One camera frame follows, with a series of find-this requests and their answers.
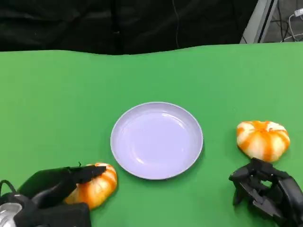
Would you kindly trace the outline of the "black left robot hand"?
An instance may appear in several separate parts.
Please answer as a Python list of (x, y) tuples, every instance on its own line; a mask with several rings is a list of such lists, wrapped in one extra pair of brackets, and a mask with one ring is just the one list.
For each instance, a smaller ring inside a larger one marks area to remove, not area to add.
[(63, 202), (80, 183), (87, 183), (104, 173), (105, 166), (76, 166), (40, 170), (29, 177), (18, 193), (44, 209)]

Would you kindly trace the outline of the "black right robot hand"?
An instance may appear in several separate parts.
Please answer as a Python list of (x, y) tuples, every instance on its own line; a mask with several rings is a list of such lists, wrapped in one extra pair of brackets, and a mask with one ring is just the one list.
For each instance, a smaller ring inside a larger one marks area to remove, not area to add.
[(233, 206), (246, 200), (254, 214), (274, 221), (279, 227), (303, 225), (303, 192), (287, 172), (252, 158), (235, 170), (229, 180), (235, 186)]

